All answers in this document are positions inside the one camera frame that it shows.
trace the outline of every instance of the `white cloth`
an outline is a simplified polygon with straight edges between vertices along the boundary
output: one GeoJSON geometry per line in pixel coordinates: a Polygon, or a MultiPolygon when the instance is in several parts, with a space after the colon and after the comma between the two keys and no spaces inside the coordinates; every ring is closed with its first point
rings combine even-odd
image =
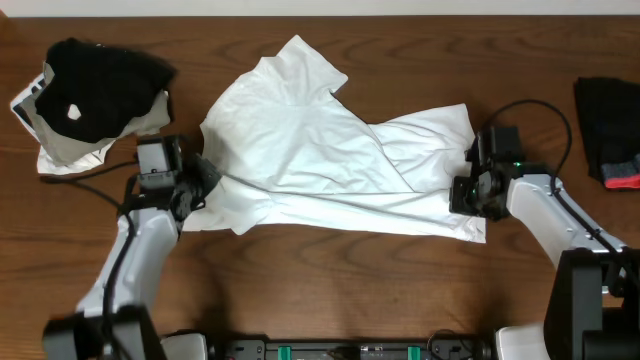
{"type": "Polygon", "coordinates": [[[474,134],[464,105],[367,125],[332,93],[347,81],[295,36],[229,87],[201,125],[224,175],[184,230],[307,224],[484,242],[484,219],[449,213],[474,134]]]}
{"type": "MultiPolygon", "coordinates": [[[[18,96],[16,96],[16,98],[13,99],[9,104],[9,106],[11,107],[11,112],[13,112],[18,117],[18,119],[20,120],[20,123],[22,123],[22,125],[25,127],[25,129],[27,129],[29,134],[31,134],[31,136],[33,136],[38,142],[40,142],[40,140],[38,140],[38,137],[36,136],[36,132],[33,130],[31,125],[27,124],[22,119],[22,117],[20,117],[20,115],[18,115],[13,110],[13,108],[16,105],[20,104],[22,101],[24,101],[24,99],[31,96],[33,94],[32,89],[35,89],[35,90],[42,89],[43,80],[44,80],[44,75],[40,74],[38,77],[35,78],[35,80],[31,82],[31,84],[29,84],[27,88],[22,90],[20,94],[18,94],[18,96]]],[[[40,146],[40,152],[38,153],[38,161],[37,161],[38,173],[66,175],[66,174],[75,174],[75,173],[91,170],[96,166],[100,166],[104,164],[104,158],[107,156],[107,150],[111,148],[113,143],[114,142],[112,141],[106,146],[104,146],[102,149],[86,154],[82,158],[75,161],[73,164],[66,165],[66,166],[56,165],[53,159],[51,158],[51,156],[47,154],[46,150],[42,146],[40,146]]]]}

